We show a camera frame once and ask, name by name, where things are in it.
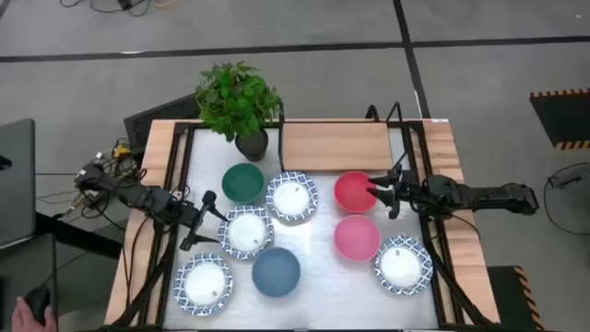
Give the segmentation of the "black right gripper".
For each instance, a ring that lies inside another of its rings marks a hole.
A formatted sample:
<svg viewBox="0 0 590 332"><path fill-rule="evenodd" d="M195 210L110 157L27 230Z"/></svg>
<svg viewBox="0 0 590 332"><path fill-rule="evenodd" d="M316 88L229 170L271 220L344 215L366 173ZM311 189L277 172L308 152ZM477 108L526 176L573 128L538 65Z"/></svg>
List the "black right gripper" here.
<svg viewBox="0 0 590 332"><path fill-rule="evenodd" d="M385 206L391 207L389 212L390 219L396 219L400 212L400 202L411 203L418 196L420 183L417 175L411 170L402 170L400 167L394 167L391 174L380 177L369 178L372 184L389 187L392 190L381 190L377 188L367 188L367 191L381 201Z"/></svg>

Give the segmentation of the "green bowl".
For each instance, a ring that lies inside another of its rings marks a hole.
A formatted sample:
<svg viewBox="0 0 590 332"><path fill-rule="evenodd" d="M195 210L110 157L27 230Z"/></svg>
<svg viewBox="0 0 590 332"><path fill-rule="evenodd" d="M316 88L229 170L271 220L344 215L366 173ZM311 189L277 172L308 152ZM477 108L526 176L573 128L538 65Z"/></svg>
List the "green bowl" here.
<svg viewBox="0 0 590 332"><path fill-rule="evenodd" d="M265 187L262 171L252 163L238 163L223 175L221 188L224 195L236 204L256 202Z"/></svg>

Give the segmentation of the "black metal table frame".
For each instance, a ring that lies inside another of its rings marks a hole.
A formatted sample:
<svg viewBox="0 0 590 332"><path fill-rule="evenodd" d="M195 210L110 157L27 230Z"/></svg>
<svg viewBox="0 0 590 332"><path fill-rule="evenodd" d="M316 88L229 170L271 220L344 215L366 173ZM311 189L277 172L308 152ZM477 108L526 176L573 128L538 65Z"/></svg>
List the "black metal table frame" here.
<svg viewBox="0 0 590 332"><path fill-rule="evenodd" d="M413 146L408 150L421 164L420 178L427 174L449 175L461 182L463 173L455 147L451 126L446 119L410 119ZM188 149L192 144L184 125L201 127L199 120L155 120L150 127L143 165L147 175L143 184L164 184L170 175L174 181L180 176L182 163L188 161ZM500 321L480 239L473 229L474 215L463 211L451 219L438 221L430 230L442 236L435 245L436 251L444 254L443 262L454 273L459 286L469 300L490 321ZM125 309L125 294L135 297L148 280L152 256L162 257L165 245L171 241L165 235L156 238L153 221L144 213L132 210L124 236L125 249L119 257L115 281L108 305L105 323L119 318Z"/></svg>

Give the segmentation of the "green plant in black pot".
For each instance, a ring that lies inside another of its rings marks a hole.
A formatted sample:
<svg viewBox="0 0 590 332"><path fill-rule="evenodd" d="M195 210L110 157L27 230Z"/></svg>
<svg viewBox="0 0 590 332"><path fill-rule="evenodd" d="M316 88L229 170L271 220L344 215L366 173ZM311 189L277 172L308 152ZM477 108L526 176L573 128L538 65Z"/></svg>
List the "green plant in black pot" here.
<svg viewBox="0 0 590 332"><path fill-rule="evenodd" d="M200 119L247 160L262 160L269 144L266 129L283 113L277 89L244 61L213 65L200 75L195 88Z"/></svg>

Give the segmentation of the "blue white patterned bowl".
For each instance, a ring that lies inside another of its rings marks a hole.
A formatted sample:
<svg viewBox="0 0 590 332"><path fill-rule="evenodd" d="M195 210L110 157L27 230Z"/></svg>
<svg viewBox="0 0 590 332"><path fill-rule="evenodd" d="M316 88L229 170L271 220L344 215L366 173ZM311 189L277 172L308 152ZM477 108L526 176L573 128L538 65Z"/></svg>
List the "blue white patterned bowl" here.
<svg viewBox="0 0 590 332"><path fill-rule="evenodd" d="M220 255L199 253L177 270L172 293L182 310L194 316L216 314L229 302L233 277Z"/></svg>
<svg viewBox="0 0 590 332"><path fill-rule="evenodd" d="M434 265L420 241L400 234L387 238L380 245L373 269L386 290L411 296L431 285Z"/></svg>
<svg viewBox="0 0 590 332"><path fill-rule="evenodd" d="M221 249L239 260L257 257L274 237L273 222L262 207L237 206L226 214L218 228Z"/></svg>
<svg viewBox="0 0 590 332"><path fill-rule="evenodd" d="M266 187L265 204L279 219L300 222L317 209L319 192L315 181L303 172L282 172Z"/></svg>

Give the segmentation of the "black computer mouse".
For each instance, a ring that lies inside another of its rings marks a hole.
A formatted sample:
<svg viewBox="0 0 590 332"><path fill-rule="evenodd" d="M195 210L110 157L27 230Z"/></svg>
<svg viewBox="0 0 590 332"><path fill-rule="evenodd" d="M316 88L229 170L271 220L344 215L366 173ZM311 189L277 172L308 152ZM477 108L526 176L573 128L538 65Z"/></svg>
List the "black computer mouse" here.
<svg viewBox="0 0 590 332"><path fill-rule="evenodd" d="M44 312L51 302L51 292L45 284L30 290L24 297L26 304L29 306L32 315L37 323L45 325L46 319Z"/></svg>

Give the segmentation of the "person's hand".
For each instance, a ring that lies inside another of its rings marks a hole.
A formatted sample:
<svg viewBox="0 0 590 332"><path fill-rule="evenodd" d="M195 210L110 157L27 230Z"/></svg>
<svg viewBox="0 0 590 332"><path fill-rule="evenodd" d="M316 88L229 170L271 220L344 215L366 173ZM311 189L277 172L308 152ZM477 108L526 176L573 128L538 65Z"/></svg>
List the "person's hand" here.
<svg viewBox="0 0 590 332"><path fill-rule="evenodd" d="M45 324L39 323L22 297L17 297L12 314L12 332L57 332L57 323L53 308L47 306L44 310Z"/></svg>

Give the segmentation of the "red bowl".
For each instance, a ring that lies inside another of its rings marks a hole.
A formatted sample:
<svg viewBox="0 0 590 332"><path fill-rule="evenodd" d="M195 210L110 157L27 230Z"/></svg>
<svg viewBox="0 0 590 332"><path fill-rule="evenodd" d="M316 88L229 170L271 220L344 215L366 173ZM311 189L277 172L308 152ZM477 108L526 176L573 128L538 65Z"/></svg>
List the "red bowl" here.
<svg viewBox="0 0 590 332"><path fill-rule="evenodd" d="M334 196L338 205L347 212L364 213L377 202L377 198L369 192L369 189L375 188L366 173L345 172L336 180Z"/></svg>

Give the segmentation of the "pink bowl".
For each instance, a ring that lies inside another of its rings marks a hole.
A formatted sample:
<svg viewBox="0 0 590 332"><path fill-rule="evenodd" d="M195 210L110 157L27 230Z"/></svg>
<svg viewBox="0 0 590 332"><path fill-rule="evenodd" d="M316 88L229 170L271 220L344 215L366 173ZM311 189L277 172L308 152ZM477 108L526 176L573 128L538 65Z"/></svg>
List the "pink bowl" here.
<svg viewBox="0 0 590 332"><path fill-rule="evenodd" d="M338 222L333 242L336 251L354 262L373 259L382 242L377 224L363 215L349 215Z"/></svg>

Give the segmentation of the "black hazard-striped floor mat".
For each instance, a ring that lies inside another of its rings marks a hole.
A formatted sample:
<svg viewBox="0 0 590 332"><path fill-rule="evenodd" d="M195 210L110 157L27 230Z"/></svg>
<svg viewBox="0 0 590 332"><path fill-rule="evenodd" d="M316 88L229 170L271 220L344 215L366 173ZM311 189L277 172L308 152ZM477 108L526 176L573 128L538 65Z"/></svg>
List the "black hazard-striped floor mat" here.
<svg viewBox="0 0 590 332"><path fill-rule="evenodd" d="M524 270L519 266L488 267L490 285L501 324L528 331L544 331Z"/></svg>
<svg viewBox="0 0 590 332"><path fill-rule="evenodd" d="M529 101L554 148L590 148L590 89L531 92Z"/></svg>

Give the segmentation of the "dark grey desk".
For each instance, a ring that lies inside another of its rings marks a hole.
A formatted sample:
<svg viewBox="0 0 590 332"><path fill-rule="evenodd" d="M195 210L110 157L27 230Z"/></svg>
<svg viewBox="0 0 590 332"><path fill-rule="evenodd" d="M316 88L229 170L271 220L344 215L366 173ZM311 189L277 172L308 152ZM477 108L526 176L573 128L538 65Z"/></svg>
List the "dark grey desk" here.
<svg viewBox="0 0 590 332"><path fill-rule="evenodd" d="M58 317L56 284L56 243L51 234L0 250L0 332L10 332L11 315L17 297L44 285L50 292L50 306Z"/></svg>

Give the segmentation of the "wooden shelf with black frame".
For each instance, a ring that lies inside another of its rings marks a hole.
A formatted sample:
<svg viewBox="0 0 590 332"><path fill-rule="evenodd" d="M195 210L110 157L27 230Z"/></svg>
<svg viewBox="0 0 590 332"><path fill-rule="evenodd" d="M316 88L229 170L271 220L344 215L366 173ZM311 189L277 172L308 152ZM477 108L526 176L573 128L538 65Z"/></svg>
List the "wooden shelf with black frame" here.
<svg viewBox="0 0 590 332"><path fill-rule="evenodd" d="M277 134L277 154L283 171L383 171L394 167L390 131L407 142L410 121L398 102L382 119L375 106L363 118L288 119L284 113L271 124Z"/></svg>

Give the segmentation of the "grey laptop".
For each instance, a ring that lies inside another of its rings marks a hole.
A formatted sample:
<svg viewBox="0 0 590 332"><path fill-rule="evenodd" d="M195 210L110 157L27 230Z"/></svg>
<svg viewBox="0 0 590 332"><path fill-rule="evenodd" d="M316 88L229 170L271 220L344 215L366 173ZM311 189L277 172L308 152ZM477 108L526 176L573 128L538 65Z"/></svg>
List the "grey laptop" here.
<svg viewBox="0 0 590 332"><path fill-rule="evenodd" d="M0 246L29 238L36 224L35 122L0 125Z"/></svg>

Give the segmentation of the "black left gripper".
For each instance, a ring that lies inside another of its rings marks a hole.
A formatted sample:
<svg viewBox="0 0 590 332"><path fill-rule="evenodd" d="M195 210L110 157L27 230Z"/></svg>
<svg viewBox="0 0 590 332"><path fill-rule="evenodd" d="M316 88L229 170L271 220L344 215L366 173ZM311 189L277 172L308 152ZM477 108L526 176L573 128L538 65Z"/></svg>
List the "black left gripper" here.
<svg viewBox="0 0 590 332"><path fill-rule="evenodd" d="M180 249L182 251L189 251L191 247L198 243L217 243L218 240L209 238L196 233L197 229L202 225L204 216L207 212L211 213L218 219L228 222L229 220L215 208L215 201L217 195L212 191L206 191L202 198L202 207L200 209L194 207L193 204L187 203L182 205L181 215L178 223L189 229L187 235L182 239Z"/></svg>

